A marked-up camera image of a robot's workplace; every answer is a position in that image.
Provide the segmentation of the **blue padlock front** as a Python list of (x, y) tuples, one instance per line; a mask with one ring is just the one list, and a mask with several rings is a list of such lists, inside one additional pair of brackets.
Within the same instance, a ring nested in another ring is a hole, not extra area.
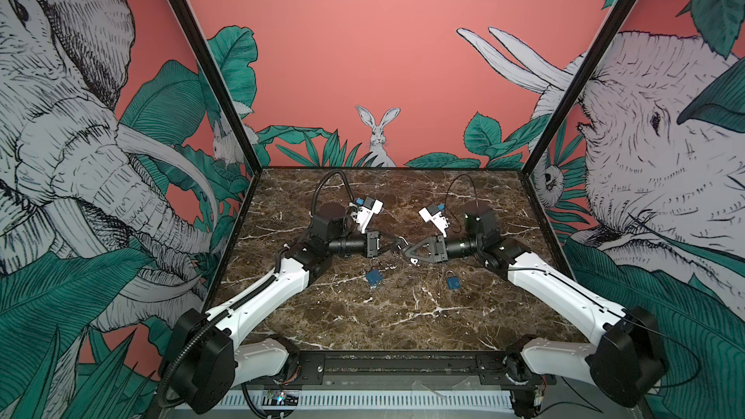
[(454, 273), (448, 273), (446, 275), (446, 284), (452, 291), (456, 291), (462, 288), (461, 279)]

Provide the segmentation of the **black padlock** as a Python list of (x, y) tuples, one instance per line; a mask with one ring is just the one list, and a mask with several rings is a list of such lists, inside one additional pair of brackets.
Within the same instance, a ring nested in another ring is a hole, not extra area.
[(404, 237), (398, 237), (394, 248), (399, 254), (404, 254), (409, 248), (409, 242)]

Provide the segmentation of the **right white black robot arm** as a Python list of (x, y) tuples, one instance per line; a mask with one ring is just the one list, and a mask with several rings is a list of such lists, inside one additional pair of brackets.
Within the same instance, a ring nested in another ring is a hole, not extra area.
[(486, 270), (528, 291), (570, 322), (586, 343), (562, 343), (523, 337), (506, 351), (509, 380), (524, 385), (536, 376), (562, 376), (595, 385), (621, 407), (635, 407), (655, 388), (663, 387), (669, 357), (657, 318), (641, 306), (624, 308), (583, 287), (547, 264), (529, 246), (502, 234), (496, 213), (470, 201), (464, 207), (460, 235), (449, 233), (442, 205), (419, 211), (438, 229), (405, 250), (407, 258), (444, 264), (475, 258)]

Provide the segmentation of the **blue padlock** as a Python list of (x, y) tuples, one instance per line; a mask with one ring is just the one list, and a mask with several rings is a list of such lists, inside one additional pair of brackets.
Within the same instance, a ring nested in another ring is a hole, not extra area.
[(366, 280), (371, 288), (378, 288), (382, 284), (383, 279), (384, 276), (378, 269), (373, 269), (366, 273)]
[(456, 291), (462, 288), (461, 279), (454, 273), (448, 273), (446, 275), (446, 284), (452, 291)]

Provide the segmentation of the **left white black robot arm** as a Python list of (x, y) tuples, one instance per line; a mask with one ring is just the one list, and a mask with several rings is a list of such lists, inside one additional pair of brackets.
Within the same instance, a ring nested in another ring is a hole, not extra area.
[(244, 340), (277, 308), (321, 277), (334, 256), (384, 254), (380, 233), (369, 227), (382, 209), (382, 201), (373, 198), (347, 206), (322, 205), (301, 236), (277, 251), (274, 267), (264, 277), (205, 312), (185, 312), (159, 368), (157, 405), (161, 409), (188, 405), (203, 414), (240, 384), (278, 374), (294, 376), (292, 343), (269, 338), (245, 345)]

